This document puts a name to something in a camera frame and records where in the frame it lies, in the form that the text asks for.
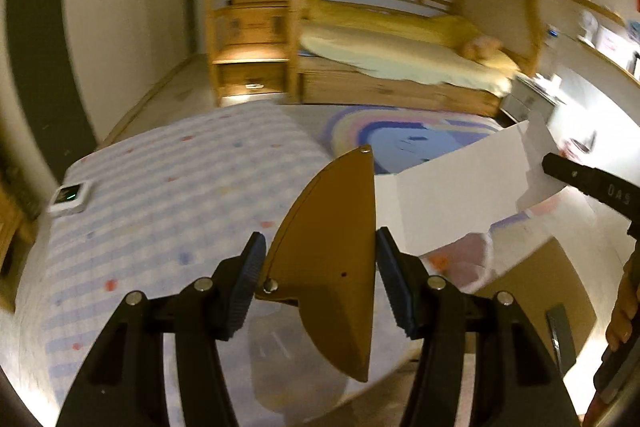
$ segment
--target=silver screw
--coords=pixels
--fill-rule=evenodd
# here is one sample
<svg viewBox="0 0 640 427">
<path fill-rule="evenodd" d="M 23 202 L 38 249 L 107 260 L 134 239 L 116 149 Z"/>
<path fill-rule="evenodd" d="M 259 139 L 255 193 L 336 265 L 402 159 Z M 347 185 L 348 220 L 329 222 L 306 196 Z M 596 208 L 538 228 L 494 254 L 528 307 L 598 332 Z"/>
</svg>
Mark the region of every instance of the silver screw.
<svg viewBox="0 0 640 427">
<path fill-rule="evenodd" d="M 513 295 L 509 292 L 498 293 L 498 302 L 503 306 L 511 306 L 513 304 Z"/>
<path fill-rule="evenodd" d="M 199 292 L 206 292 L 213 287 L 213 281 L 209 277 L 200 277 L 193 283 L 193 287 Z"/>
<path fill-rule="evenodd" d="M 432 290 L 439 291 L 444 289 L 444 286 L 447 285 L 447 281 L 438 275 L 434 275 L 433 277 L 429 277 L 427 284 L 429 285 L 429 288 L 431 288 Z"/>
<path fill-rule="evenodd" d="M 267 294 L 273 293 L 278 289 L 278 281 L 276 281 L 275 279 L 267 279 L 262 285 L 262 289 Z"/>
<path fill-rule="evenodd" d="M 124 298 L 124 301 L 129 306 L 135 306 L 136 304 L 140 304 L 140 302 L 142 301 L 142 292 L 134 291 L 134 292 L 127 293 L 127 296 Z"/>
</svg>

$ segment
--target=pillow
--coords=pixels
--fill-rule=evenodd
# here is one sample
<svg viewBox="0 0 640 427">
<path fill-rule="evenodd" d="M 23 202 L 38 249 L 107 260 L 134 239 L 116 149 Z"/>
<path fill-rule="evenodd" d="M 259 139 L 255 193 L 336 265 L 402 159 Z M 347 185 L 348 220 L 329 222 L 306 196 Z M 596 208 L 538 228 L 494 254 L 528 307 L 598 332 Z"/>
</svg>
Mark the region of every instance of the pillow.
<svg viewBox="0 0 640 427">
<path fill-rule="evenodd" d="M 471 21 L 459 15 L 426 18 L 412 14 L 380 13 L 325 0 L 305 0 L 303 16 L 322 24 L 395 35 L 452 49 L 482 34 Z"/>
<path fill-rule="evenodd" d="M 520 71 L 519 66 L 504 52 L 495 52 L 489 58 L 478 60 L 478 63 L 487 68 L 494 68 L 494 70 L 500 71 L 508 78 L 512 78 L 514 73 Z"/>
<path fill-rule="evenodd" d="M 480 35 L 462 44 L 462 47 L 458 50 L 458 55 L 467 60 L 479 62 L 495 55 L 496 52 L 500 51 L 501 47 L 500 39 L 489 35 Z"/>
</svg>

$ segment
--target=white paper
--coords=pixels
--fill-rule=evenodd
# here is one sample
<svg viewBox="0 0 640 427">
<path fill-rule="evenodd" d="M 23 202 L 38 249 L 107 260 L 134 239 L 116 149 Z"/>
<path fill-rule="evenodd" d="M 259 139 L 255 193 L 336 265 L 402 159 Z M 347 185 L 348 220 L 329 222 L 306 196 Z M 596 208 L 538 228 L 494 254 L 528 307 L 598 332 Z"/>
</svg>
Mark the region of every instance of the white paper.
<svg viewBox="0 0 640 427">
<path fill-rule="evenodd" d="M 556 143 L 542 117 L 532 113 L 529 121 L 462 149 L 400 174 L 377 176 L 378 226 L 389 227 L 398 247 L 404 243 L 401 250 L 413 255 L 470 232 L 487 232 L 564 187 L 542 170 L 549 152 L 558 153 Z"/>
</svg>

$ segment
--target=screen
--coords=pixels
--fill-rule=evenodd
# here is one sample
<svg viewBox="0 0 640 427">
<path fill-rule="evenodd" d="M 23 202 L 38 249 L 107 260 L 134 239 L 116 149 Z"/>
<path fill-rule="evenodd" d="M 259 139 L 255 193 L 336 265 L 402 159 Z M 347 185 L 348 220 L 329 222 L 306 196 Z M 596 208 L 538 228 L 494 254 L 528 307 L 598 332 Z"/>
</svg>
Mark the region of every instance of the screen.
<svg viewBox="0 0 640 427">
<path fill-rule="evenodd" d="M 80 192 L 82 185 L 70 185 L 68 187 L 60 188 L 56 203 L 65 203 L 68 201 L 74 201 Z"/>
</svg>

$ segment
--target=person's hand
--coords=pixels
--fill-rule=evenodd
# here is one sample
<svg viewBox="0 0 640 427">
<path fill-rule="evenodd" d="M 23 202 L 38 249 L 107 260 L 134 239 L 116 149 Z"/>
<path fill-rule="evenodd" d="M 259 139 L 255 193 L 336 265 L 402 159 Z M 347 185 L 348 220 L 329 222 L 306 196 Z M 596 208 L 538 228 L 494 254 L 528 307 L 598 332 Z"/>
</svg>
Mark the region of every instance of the person's hand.
<svg viewBox="0 0 640 427">
<path fill-rule="evenodd" d="M 640 288 L 634 288 L 631 284 L 629 273 L 631 271 L 631 261 L 625 265 L 625 274 L 620 281 L 618 288 L 618 300 L 611 312 L 611 322 L 607 327 L 606 338 L 612 351 L 620 349 L 620 344 L 626 344 L 631 337 L 631 320 L 638 313 L 638 302 L 640 301 Z M 584 415 L 582 427 L 592 427 L 602 416 L 607 405 L 600 399 L 598 394 L 593 397 L 587 414 Z"/>
</svg>

